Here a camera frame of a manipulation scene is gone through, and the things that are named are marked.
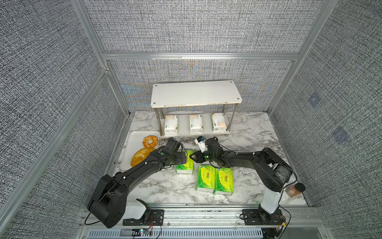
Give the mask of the white tissue pack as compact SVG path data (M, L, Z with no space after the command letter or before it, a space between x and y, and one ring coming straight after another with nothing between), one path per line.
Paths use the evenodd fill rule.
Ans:
M189 115L190 133L199 134L204 132L202 115Z
M211 114L212 129L214 132L226 131L227 125L223 113Z
M178 134L178 115L165 116L164 133Z

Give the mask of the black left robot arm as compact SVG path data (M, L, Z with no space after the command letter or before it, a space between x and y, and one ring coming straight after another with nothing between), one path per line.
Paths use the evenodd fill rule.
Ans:
M169 138L166 145L152 151L142 162L115 176L104 175L87 205L90 214L107 228L115 226L125 214L127 196L150 175L187 161L183 144Z

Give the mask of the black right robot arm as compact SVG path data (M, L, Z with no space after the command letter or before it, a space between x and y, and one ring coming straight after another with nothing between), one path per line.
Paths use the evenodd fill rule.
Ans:
M215 162L221 168L249 168L259 175L265 185L264 196L256 211L242 214L245 223L275 226L285 221L280 201L294 172L279 155L267 147L256 152L224 150L216 137L204 140L200 136L196 142L200 144L200 150L191 154L196 163Z

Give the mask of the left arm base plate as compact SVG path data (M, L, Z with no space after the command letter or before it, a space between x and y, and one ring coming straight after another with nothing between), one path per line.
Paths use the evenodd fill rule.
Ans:
M141 219L123 219L123 226L162 226L164 221L165 211L162 209L151 209L148 216L143 215Z

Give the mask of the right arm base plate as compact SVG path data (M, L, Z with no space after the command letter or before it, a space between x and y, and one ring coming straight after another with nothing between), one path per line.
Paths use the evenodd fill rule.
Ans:
M247 226L278 226L280 227L286 222L286 218L283 216L280 209L276 209L273 214L269 214L262 208L259 209L244 209L240 214Z

